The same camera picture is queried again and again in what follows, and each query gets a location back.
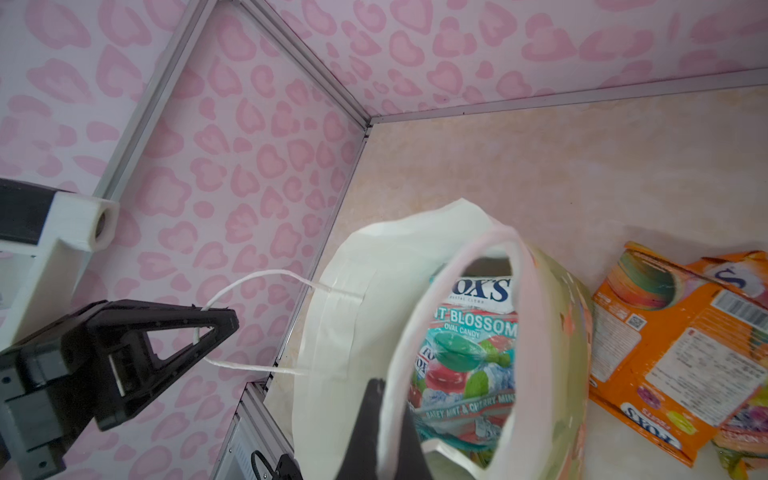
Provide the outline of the aluminium mounting rail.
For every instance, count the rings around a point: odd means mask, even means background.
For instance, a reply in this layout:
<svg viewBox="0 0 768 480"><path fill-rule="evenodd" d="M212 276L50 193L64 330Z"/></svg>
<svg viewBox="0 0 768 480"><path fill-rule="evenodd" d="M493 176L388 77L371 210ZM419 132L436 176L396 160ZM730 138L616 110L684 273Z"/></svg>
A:
<svg viewBox="0 0 768 480"><path fill-rule="evenodd" d="M211 479L271 479L293 447L267 407L260 383L247 383L214 463Z"/></svg>

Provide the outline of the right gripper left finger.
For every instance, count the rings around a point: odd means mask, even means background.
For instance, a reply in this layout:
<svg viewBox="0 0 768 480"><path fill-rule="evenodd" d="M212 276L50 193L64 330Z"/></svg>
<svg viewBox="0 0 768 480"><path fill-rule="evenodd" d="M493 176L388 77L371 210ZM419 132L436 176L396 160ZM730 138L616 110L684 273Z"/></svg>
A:
<svg viewBox="0 0 768 480"><path fill-rule="evenodd" d="M384 381L366 385L351 437L336 480L376 479L377 440Z"/></svg>

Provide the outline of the diagonal aluminium frame bar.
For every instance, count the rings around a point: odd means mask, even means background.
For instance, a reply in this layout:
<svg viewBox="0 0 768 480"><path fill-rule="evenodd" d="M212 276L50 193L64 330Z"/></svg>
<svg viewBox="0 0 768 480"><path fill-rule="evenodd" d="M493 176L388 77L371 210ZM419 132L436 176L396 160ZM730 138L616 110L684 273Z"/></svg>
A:
<svg viewBox="0 0 768 480"><path fill-rule="evenodd" d="M117 201L124 193L217 4L216 0L187 4L93 192L95 197Z"/></svg>

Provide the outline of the white illustrated paper bag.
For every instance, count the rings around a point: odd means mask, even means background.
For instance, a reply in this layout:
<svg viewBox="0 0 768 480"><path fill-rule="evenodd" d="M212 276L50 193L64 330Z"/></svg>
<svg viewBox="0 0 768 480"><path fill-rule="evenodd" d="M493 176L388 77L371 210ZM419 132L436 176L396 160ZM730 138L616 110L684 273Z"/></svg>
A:
<svg viewBox="0 0 768 480"><path fill-rule="evenodd" d="M432 479L578 479L584 468L593 304L588 289L466 200L351 234L320 278L294 376L298 476L336 479L366 385L384 381L376 479L398 479L415 359L461 277L512 277L516 401L489 457L422 440Z"/></svg>

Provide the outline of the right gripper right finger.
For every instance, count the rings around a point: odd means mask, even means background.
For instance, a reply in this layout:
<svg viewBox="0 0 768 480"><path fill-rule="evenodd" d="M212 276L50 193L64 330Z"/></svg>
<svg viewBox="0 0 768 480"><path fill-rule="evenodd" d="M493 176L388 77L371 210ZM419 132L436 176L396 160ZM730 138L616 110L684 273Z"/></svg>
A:
<svg viewBox="0 0 768 480"><path fill-rule="evenodd" d="M398 480L432 480L412 415L405 413L398 453Z"/></svg>

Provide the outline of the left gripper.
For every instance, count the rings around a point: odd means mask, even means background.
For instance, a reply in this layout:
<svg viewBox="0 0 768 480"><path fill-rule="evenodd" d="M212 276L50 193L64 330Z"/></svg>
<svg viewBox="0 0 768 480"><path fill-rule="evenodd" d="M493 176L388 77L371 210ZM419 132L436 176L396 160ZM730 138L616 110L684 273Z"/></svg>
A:
<svg viewBox="0 0 768 480"><path fill-rule="evenodd" d="M100 301L1 352L1 464L48 479L89 423L102 431L133 418L239 327L229 308ZM193 339L168 355L151 334Z"/></svg>

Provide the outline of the teal Fox's candy bag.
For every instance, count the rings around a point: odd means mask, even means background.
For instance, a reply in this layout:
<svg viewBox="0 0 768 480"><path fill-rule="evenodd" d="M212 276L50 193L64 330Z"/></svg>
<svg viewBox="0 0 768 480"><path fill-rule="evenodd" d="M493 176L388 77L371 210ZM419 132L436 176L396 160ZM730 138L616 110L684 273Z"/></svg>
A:
<svg viewBox="0 0 768 480"><path fill-rule="evenodd" d="M516 401L512 277L461 277L436 307L408 402L422 440L489 457Z"/></svg>

